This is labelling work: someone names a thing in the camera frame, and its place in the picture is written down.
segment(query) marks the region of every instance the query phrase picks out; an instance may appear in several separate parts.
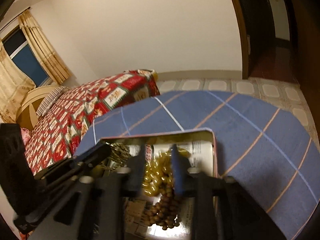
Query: headboard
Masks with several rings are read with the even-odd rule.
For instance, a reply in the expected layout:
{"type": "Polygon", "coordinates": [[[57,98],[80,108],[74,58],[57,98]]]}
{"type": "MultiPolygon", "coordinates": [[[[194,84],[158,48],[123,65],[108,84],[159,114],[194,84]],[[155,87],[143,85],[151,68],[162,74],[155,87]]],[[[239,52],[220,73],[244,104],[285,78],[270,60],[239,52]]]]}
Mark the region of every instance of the headboard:
{"type": "Polygon", "coordinates": [[[34,129],[38,123],[36,111],[42,100],[49,94],[55,86],[42,86],[31,90],[24,99],[20,110],[17,113],[17,124],[22,128],[27,128],[30,131],[34,129]]]}

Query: curtain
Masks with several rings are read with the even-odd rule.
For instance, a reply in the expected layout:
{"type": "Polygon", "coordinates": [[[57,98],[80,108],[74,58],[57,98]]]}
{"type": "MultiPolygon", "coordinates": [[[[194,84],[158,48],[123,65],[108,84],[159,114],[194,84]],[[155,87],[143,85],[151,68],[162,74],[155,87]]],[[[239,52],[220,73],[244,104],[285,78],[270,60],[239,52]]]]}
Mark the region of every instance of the curtain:
{"type": "Polygon", "coordinates": [[[29,91],[36,84],[10,59],[0,40],[0,117],[15,123],[17,112],[29,91]]]}
{"type": "Polygon", "coordinates": [[[18,20],[20,29],[23,31],[38,62],[48,76],[61,85],[70,77],[68,68],[56,54],[29,10],[20,14],[18,20]]]}

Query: red patterned bedspread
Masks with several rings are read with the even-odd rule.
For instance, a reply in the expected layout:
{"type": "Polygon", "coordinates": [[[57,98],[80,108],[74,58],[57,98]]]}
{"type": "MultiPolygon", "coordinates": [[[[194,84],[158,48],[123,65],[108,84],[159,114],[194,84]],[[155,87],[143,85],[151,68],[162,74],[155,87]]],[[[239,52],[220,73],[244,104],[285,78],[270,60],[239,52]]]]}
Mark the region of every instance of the red patterned bedspread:
{"type": "Polygon", "coordinates": [[[67,91],[32,132],[25,152],[32,172],[71,157],[94,118],[155,95],[159,95],[155,80],[144,70],[127,71],[67,91]]]}

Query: red floor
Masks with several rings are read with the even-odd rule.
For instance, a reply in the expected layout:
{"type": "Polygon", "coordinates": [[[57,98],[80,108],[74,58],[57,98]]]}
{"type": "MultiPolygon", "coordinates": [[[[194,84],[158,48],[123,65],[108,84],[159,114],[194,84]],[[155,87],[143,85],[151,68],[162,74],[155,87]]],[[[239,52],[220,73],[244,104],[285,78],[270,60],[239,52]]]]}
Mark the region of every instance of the red floor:
{"type": "Polygon", "coordinates": [[[292,71],[292,62],[289,49],[272,48],[260,56],[249,76],[298,83],[292,71]]]}

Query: baseboard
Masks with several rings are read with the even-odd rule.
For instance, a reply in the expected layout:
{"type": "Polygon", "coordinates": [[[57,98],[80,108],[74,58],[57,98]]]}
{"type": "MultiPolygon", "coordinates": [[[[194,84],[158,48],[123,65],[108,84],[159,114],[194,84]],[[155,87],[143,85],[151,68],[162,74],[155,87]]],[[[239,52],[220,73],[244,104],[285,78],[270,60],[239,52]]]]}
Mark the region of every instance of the baseboard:
{"type": "Polygon", "coordinates": [[[280,48],[290,49],[291,43],[288,40],[276,38],[276,46],[280,48]]]}
{"type": "Polygon", "coordinates": [[[174,79],[192,79],[192,78],[209,78],[209,79],[242,79],[241,70],[183,70],[172,72],[158,73],[158,80],[174,79]]]}

